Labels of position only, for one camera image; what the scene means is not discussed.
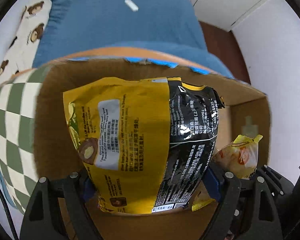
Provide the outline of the orange bed cover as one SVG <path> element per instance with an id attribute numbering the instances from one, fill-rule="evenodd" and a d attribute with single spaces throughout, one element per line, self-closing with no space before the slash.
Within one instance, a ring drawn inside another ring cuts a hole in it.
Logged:
<path id="1" fill-rule="evenodd" d="M 205 65 L 160 51 L 133 47 L 105 47 L 70 54 L 46 64 L 57 77 L 99 79 L 217 74 Z"/>

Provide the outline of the blue bed sheet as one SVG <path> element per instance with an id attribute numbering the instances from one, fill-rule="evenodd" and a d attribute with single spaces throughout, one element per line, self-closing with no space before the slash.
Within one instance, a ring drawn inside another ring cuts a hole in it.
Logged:
<path id="1" fill-rule="evenodd" d="M 51 0 L 48 23 L 33 67 L 80 51 L 133 47 L 194 61 L 226 77 L 232 73 L 211 54 L 190 0 Z"/>

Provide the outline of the bear print pillow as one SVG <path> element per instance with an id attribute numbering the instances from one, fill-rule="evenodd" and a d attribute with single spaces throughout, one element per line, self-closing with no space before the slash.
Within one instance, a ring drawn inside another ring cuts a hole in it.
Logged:
<path id="1" fill-rule="evenodd" d="M 32 68 L 51 7 L 51 0 L 30 0 L 25 5 L 15 37 L 0 65 L 0 84 Z"/>

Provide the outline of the yellow black noodle bag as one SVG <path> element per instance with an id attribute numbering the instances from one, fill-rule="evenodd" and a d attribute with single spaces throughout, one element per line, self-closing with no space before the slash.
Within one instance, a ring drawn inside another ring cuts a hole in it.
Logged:
<path id="1" fill-rule="evenodd" d="M 179 77 L 105 77 L 64 92 L 63 105 L 100 210 L 143 215 L 188 207 L 224 107 L 213 88 Z"/>

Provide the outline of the green white checkered blanket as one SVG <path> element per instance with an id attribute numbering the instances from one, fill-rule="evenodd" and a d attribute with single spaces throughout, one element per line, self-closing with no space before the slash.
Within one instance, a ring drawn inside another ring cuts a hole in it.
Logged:
<path id="1" fill-rule="evenodd" d="M 13 205 L 25 213 L 39 179 L 34 161 L 37 96 L 49 67 L 33 68 L 0 85 L 0 173 Z"/>

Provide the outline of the white remote control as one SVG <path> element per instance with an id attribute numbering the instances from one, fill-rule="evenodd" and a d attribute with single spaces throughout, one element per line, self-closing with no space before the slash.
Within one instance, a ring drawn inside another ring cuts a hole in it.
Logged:
<path id="1" fill-rule="evenodd" d="M 137 12 L 139 7 L 132 0 L 125 0 L 125 4 L 133 11 Z"/>

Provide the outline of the blue milk cardboard box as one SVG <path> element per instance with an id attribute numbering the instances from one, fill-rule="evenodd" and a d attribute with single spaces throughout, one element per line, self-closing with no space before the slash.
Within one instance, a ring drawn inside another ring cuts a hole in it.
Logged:
<path id="1" fill-rule="evenodd" d="M 256 165 L 269 159 L 265 94 L 218 74 L 126 59 L 52 61 L 36 99 L 33 152 L 46 181 L 34 188 L 22 239 L 223 239 L 243 180 L 191 203 L 216 167 L 215 149 L 239 143 L 230 170 L 251 162 L 246 118 L 258 130 Z"/>

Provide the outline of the yellow egg snack bag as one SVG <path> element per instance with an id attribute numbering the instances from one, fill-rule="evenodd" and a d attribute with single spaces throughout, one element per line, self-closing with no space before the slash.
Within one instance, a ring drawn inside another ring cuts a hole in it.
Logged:
<path id="1" fill-rule="evenodd" d="M 239 179 L 250 179 L 255 173 L 258 161 L 258 143 L 263 138 L 258 134 L 254 138 L 238 135 L 229 145 L 213 155 L 212 161 L 223 170 L 232 172 Z M 210 172 L 197 187 L 191 210 L 197 211 L 211 202 L 219 201 L 218 189 L 209 185 L 212 182 Z"/>

